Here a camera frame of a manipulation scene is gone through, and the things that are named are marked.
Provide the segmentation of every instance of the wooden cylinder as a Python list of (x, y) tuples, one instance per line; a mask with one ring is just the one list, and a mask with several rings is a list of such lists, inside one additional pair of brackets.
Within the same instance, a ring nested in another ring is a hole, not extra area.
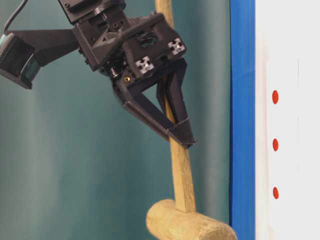
[(146, 226), (160, 240), (237, 240), (227, 224), (196, 212), (178, 211), (171, 199), (152, 206), (146, 216)]

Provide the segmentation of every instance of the gripper jaw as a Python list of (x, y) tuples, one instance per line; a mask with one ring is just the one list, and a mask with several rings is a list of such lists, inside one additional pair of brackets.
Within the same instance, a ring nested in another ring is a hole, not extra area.
[[(166, 140), (171, 137), (187, 149), (195, 143), (195, 140), (181, 90), (186, 68), (187, 63), (181, 58), (152, 77), (137, 82), (129, 79), (130, 73), (125, 71), (122, 77), (113, 83), (113, 90), (127, 111)], [(144, 90), (155, 84), (162, 111), (143, 94)], [(171, 106), (175, 122), (166, 117), (165, 98)]]

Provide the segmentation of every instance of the black cable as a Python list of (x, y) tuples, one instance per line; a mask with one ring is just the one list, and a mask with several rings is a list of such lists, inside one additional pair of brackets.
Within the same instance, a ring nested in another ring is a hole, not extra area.
[(25, 7), (28, 0), (22, 0), (21, 4), (18, 6), (18, 8), (12, 13), (12, 15), (9, 17), (8, 21), (6, 21), (3, 29), (3, 33), (5, 33), (8, 28), (10, 27), (10, 24), (13, 22), (13, 20), (16, 18), (16, 16), (21, 12), (21, 10)]

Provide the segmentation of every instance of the wooden handle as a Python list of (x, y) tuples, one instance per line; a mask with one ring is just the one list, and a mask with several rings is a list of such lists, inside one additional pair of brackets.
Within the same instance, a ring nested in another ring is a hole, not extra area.
[[(171, 0), (155, 0), (156, 11), (163, 13), (167, 22), (174, 27)], [(175, 122), (168, 100), (165, 100), (166, 116)], [(196, 212), (195, 191), (192, 180), (191, 164), (188, 150), (170, 138), (172, 175), (175, 207), (183, 213)]]

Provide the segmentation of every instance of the red dot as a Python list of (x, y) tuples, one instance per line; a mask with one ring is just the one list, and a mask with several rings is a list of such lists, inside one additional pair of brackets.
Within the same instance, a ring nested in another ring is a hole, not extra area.
[(276, 188), (276, 187), (273, 188), (273, 197), (275, 199), (279, 198), (279, 191), (278, 191), (278, 188)]
[(277, 104), (279, 101), (279, 94), (277, 90), (274, 90), (272, 93), (272, 101), (274, 104)]
[(279, 142), (278, 142), (278, 140), (277, 140), (276, 138), (273, 139), (272, 146), (273, 146), (273, 150), (274, 150), (275, 152), (278, 151)]

